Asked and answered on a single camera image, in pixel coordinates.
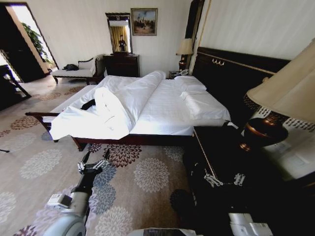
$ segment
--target bed rail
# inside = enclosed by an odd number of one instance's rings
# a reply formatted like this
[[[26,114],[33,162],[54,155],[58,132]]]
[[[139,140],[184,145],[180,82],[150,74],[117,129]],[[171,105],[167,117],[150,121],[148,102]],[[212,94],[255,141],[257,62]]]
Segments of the bed rail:
[[[28,117],[34,117],[35,119],[37,119],[47,130],[47,132],[49,133],[50,137],[50,129],[51,129],[51,123],[50,122],[44,122],[43,121],[43,117],[56,117],[58,116],[60,113],[54,113],[54,112],[26,112],[25,115]]]

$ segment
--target carpet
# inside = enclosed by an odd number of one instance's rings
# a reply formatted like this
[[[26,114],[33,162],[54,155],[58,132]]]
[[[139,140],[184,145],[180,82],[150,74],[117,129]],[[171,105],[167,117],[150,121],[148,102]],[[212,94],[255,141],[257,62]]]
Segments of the carpet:
[[[60,216],[46,206],[54,193],[70,194],[78,183],[79,162],[110,150],[111,166],[94,181],[87,235],[124,236],[132,230],[179,226],[171,196],[188,190],[181,147],[88,145],[77,150],[70,137],[51,138],[25,112],[48,112],[85,86],[84,81],[51,76],[23,84],[32,98],[0,112],[0,235],[40,236]]]

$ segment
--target yellow curtain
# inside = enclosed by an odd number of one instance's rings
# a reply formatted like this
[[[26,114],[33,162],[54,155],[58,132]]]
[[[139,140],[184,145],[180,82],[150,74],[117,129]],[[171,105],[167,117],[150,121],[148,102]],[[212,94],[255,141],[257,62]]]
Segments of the yellow curtain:
[[[126,28],[124,26],[111,26],[110,29],[111,29],[112,35],[113,35],[113,42],[112,43],[114,44],[115,52],[120,52],[120,48],[119,48],[120,35],[123,36],[123,39],[126,43],[126,47],[125,47],[126,52],[129,52]]]

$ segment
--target white duvet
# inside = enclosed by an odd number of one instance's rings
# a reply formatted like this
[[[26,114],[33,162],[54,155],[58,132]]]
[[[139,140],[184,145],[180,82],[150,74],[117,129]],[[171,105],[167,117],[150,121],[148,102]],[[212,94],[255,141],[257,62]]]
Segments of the white duvet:
[[[73,102],[53,121],[54,140],[71,135],[77,138],[121,139],[135,126],[148,99],[165,73],[155,71],[143,78],[117,80],[107,76],[99,85]],[[94,99],[96,106],[84,111],[81,106]]]

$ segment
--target chair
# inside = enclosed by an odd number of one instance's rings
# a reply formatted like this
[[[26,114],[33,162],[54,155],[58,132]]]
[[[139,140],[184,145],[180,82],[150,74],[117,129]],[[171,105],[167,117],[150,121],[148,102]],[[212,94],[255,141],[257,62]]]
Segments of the chair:
[[[105,64],[103,60],[103,55],[97,55],[89,60],[78,61],[78,70],[56,70],[51,73],[54,77],[56,83],[58,84],[59,78],[69,78],[69,79],[86,79],[87,85],[90,81],[99,82],[104,78]]]

